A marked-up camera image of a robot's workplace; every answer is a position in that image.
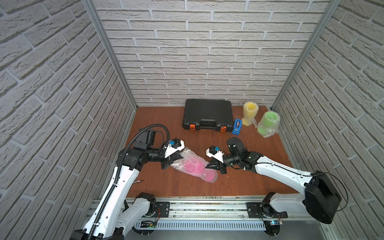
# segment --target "bubble wrap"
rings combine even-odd
[[[179,159],[171,164],[175,169],[187,173],[189,175],[199,177],[207,182],[215,182],[217,180],[217,171],[214,169],[206,169],[208,162],[196,155],[189,148],[184,148],[181,152],[183,159]]]
[[[258,111],[259,111],[259,106],[256,103],[254,102],[244,103],[244,106],[243,106],[244,118],[242,119],[242,124],[248,127],[253,123],[254,126],[257,127],[255,116]]]
[[[264,138],[270,137],[277,132],[280,124],[280,115],[273,111],[264,113],[262,119],[257,125],[257,131]]]

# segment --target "black tool case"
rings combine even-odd
[[[232,131],[231,102],[215,99],[187,99],[183,128],[189,130],[214,129],[221,132]]]

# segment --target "blue sensor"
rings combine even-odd
[[[232,134],[239,135],[240,134],[241,125],[242,125],[242,121],[240,119],[236,119],[235,123],[233,124]]]

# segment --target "green bubble-wrapped object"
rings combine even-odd
[[[280,124],[280,115],[273,111],[264,113],[262,119],[257,124],[257,131],[264,138],[270,137],[277,132]]]

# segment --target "white bracket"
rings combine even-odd
[[[170,155],[172,155],[173,153],[180,151],[180,150],[183,150],[185,148],[184,141],[180,140],[180,142],[181,142],[181,146],[178,148],[173,148],[171,144],[168,144],[164,157],[167,158]]]
[[[213,157],[213,158],[215,158],[215,159],[217,159],[217,160],[219,160],[219,161],[221,161],[221,162],[224,162],[223,161],[223,152],[222,151],[217,151],[217,153],[216,154],[212,154],[212,153],[210,153],[209,152],[209,148],[206,150],[206,152],[205,152],[206,154],[207,154],[207,156],[208,157]]]

